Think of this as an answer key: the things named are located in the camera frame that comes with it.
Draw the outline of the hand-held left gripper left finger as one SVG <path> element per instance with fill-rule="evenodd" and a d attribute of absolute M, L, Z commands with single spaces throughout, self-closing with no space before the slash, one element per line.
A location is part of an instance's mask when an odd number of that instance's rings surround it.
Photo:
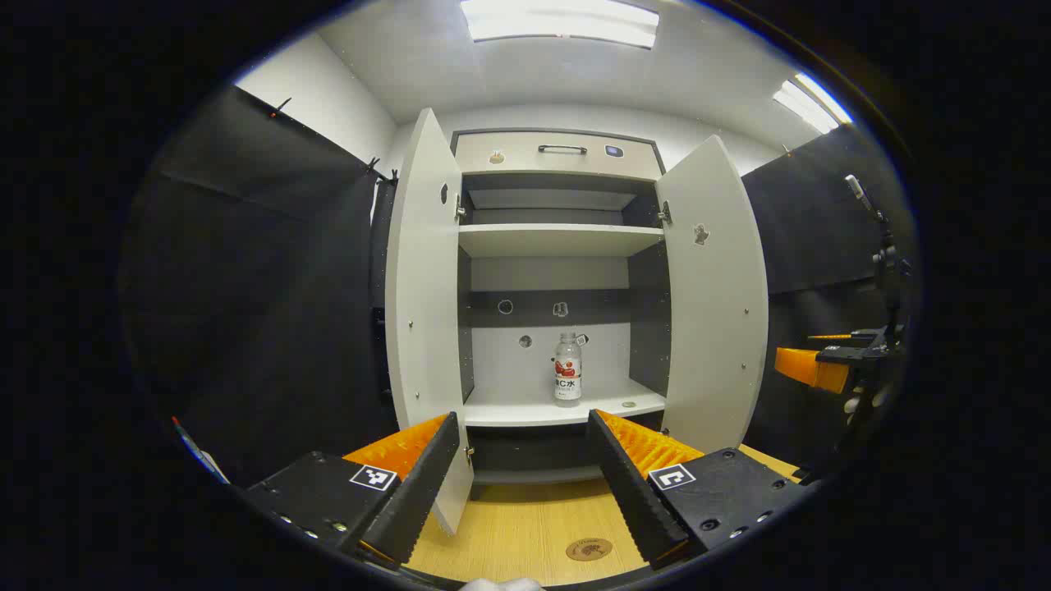
<path fill-rule="evenodd" d="M 248 487 L 246 498 L 316 545 L 396 569 L 411 557 L 459 448 L 457 413 L 444 413 L 345 456 L 305 454 Z"/>

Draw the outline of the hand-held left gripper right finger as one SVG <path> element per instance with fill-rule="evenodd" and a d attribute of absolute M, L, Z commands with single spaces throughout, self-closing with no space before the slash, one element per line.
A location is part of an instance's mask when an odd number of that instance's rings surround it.
<path fill-rule="evenodd" d="M 588 443 L 638 553 L 655 569 L 754 538 L 810 493 L 738 448 L 698 452 L 599 409 L 589 412 Z"/>

